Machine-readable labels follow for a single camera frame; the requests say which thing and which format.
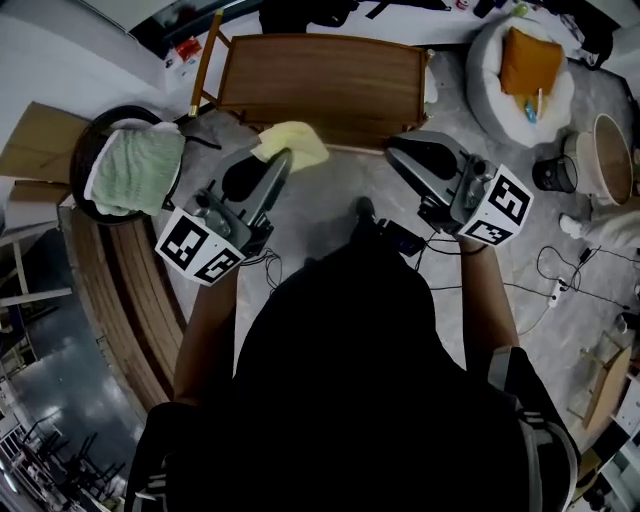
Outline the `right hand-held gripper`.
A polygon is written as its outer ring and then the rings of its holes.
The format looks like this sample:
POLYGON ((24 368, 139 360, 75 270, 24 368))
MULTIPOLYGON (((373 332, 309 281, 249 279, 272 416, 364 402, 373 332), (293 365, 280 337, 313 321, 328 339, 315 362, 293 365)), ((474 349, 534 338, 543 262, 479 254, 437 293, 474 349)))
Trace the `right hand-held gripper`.
POLYGON ((437 232, 498 247, 517 236, 533 194, 509 171, 452 137, 411 131, 388 140, 385 157, 419 195, 419 215, 437 232))

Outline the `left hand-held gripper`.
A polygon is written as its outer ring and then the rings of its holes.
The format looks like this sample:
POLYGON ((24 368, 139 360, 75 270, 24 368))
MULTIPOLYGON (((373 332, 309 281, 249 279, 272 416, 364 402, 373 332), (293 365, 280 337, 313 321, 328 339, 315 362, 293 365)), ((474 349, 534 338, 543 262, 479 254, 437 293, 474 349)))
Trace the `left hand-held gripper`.
POLYGON ((237 266, 257 259, 273 227, 266 217, 292 168, 285 148, 263 162, 250 149, 224 157, 215 182, 196 190, 170 217, 158 236, 156 253, 183 277, 204 286, 237 266))

